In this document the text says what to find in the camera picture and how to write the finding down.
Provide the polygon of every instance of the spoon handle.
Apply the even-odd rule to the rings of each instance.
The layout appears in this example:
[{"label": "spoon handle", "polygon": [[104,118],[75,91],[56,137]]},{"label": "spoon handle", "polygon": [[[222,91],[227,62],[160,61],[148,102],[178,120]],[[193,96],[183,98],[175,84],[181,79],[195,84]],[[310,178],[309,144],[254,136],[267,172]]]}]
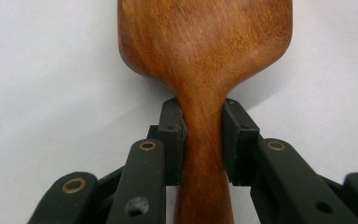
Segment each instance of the spoon handle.
[{"label": "spoon handle", "polygon": [[218,102],[182,102],[188,131],[174,222],[233,223],[227,175],[223,166],[221,116]]}]

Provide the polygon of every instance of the wood grain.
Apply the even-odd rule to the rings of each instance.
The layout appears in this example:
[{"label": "wood grain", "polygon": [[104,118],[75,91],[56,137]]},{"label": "wood grain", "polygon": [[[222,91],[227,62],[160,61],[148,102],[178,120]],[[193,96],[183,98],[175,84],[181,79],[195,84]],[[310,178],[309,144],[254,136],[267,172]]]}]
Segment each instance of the wood grain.
[{"label": "wood grain", "polygon": [[233,223],[221,112],[229,91],[278,60],[291,0],[118,0],[118,45],[133,71],[168,85],[188,128],[175,223]]}]

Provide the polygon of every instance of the brass rivet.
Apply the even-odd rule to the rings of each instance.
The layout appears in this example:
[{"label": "brass rivet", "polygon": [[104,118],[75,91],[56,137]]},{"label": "brass rivet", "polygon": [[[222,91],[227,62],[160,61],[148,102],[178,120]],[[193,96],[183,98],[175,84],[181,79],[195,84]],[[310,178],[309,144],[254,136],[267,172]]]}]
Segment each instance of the brass rivet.
[{"label": "brass rivet", "polygon": [[81,191],[83,188],[86,187],[87,181],[82,177],[73,178],[66,181],[62,185],[62,191],[67,194],[73,194],[76,192]]},{"label": "brass rivet", "polygon": [[280,142],[277,142],[277,141],[270,141],[267,143],[267,146],[273,150],[277,150],[277,151],[282,151],[282,150],[285,150],[286,147],[280,143]]},{"label": "brass rivet", "polygon": [[153,149],[156,148],[156,143],[154,143],[154,142],[143,142],[143,143],[141,143],[139,148],[141,150],[144,150],[144,151],[150,151],[150,150],[153,150]]}]

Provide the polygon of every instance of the white background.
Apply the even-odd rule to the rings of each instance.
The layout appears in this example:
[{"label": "white background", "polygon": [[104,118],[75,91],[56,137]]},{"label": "white background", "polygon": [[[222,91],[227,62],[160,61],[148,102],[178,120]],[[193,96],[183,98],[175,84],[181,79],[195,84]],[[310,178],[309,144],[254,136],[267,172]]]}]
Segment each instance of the white background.
[{"label": "white background", "polygon": [[[121,61],[117,1],[0,0],[0,223],[26,222],[62,175],[122,166],[172,97]],[[295,1],[289,50],[229,97],[317,173],[358,172],[358,1]],[[257,223],[249,190],[231,194],[236,223]]]}]

